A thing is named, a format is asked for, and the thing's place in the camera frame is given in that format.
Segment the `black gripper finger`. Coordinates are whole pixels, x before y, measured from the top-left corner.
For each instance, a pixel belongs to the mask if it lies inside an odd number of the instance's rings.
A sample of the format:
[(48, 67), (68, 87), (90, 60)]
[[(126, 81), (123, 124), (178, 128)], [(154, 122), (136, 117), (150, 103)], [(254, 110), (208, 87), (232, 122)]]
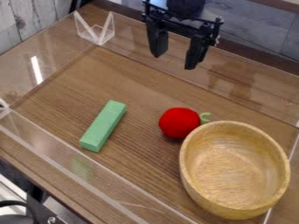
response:
[(168, 31), (158, 20), (146, 20), (147, 38), (151, 54), (159, 58), (168, 50)]
[(203, 62), (208, 47), (208, 39), (203, 35), (195, 34), (191, 37), (190, 49), (186, 54), (186, 70), (192, 70)]

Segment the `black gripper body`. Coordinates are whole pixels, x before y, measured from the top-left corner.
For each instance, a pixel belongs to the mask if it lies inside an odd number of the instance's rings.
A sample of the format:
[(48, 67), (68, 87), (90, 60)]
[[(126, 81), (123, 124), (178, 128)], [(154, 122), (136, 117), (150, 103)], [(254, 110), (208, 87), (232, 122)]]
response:
[(143, 20), (158, 20), (168, 32), (191, 37), (196, 32), (215, 46), (220, 39), (222, 16), (208, 11), (207, 0), (143, 0)]

